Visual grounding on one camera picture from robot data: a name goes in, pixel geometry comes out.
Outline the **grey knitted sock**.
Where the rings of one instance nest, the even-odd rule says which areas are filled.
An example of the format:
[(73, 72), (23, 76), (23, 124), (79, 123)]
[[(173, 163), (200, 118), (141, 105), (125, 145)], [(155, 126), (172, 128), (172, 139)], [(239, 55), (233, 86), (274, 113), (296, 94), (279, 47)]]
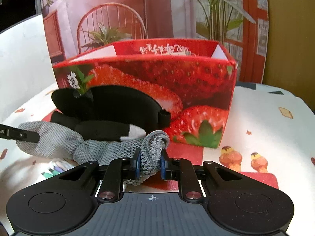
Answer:
[(97, 161), (108, 165), (112, 160), (132, 158), (140, 150), (140, 174), (136, 180), (127, 180), (127, 184), (140, 185), (155, 175), (161, 168), (161, 151), (168, 147), (170, 138), (166, 132), (157, 130), (144, 138), (123, 142), (84, 140), (70, 128), (50, 122), (26, 122), (19, 129), (38, 133), (37, 143), (16, 141), (19, 149), (29, 155), (48, 159), (70, 159), (79, 165), (88, 161)]

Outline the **printed living room backdrop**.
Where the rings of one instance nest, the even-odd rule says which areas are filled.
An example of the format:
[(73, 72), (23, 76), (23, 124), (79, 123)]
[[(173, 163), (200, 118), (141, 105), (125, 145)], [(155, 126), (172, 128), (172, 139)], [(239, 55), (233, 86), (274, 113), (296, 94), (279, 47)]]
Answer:
[(52, 63), (123, 37), (199, 38), (221, 42), (238, 80), (264, 75), (268, 0), (41, 0)]

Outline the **clear bag with green cable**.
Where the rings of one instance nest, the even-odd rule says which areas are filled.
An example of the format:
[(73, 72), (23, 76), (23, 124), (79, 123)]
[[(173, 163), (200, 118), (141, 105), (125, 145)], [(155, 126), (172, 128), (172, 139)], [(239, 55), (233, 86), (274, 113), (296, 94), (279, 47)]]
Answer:
[(41, 170), (41, 179), (48, 179), (77, 166), (73, 160), (55, 158), (45, 164)]

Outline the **black eye mask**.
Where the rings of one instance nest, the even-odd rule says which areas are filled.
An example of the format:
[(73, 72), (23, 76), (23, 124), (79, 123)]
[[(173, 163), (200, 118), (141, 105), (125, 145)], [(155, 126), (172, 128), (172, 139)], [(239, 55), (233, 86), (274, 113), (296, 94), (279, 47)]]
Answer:
[(58, 89), (52, 101), (65, 116), (84, 121), (133, 124), (150, 133), (170, 126), (171, 113), (149, 95), (134, 88), (106, 85), (90, 88), (80, 95), (73, 88)]

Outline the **wooden panel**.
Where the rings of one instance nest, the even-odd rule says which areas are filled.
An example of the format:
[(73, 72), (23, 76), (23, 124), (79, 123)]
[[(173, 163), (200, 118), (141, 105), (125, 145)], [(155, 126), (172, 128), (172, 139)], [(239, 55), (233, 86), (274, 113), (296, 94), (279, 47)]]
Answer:
[(263, 83), (314, 109), (314, 0), (268, 0), (269, 39)]

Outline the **red strawberry cardboard box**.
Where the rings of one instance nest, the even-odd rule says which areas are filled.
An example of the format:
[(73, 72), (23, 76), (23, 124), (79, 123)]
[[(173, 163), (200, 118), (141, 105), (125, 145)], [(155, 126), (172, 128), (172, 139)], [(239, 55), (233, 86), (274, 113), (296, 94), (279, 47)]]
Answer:
[(142, 91), (170, 112), (176, 143), (217, 148), (236, 82), (237, 63), (217, 41), (123, 40), (53, 66), (59, 87), (119, 85)]

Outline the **cartoon printed table mat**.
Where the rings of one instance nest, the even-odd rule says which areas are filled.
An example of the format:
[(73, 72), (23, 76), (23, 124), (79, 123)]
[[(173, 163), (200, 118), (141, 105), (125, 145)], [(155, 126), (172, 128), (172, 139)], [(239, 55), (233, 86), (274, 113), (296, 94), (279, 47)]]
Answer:
[[(290, 196), (294, 217), (289, 235), (314, 235), (314, 114), (304, 101), (275, 87), (234, 89), (221, 146), (242, 155), (241, 170), (256, 175), (251, 154), (268, 161), (270, 184)], [(13, 230), (5, 207), (16, 191), (41, 180), (51, 160), (22, 152), (13, 140), (1, 140), (1, 223)]]

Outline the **black sock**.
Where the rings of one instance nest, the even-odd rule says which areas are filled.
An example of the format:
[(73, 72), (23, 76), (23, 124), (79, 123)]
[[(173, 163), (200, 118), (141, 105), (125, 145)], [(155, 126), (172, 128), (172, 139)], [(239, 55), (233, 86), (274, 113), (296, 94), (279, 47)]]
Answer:
[(84, 140), (126, 141), (146, 136), (144, 129), (133, 124), (123, 124), (104, 120), (88, 120), (80, 122), (74, 117), (54, 111), (50, 122), (56, 123), (79, 133)]

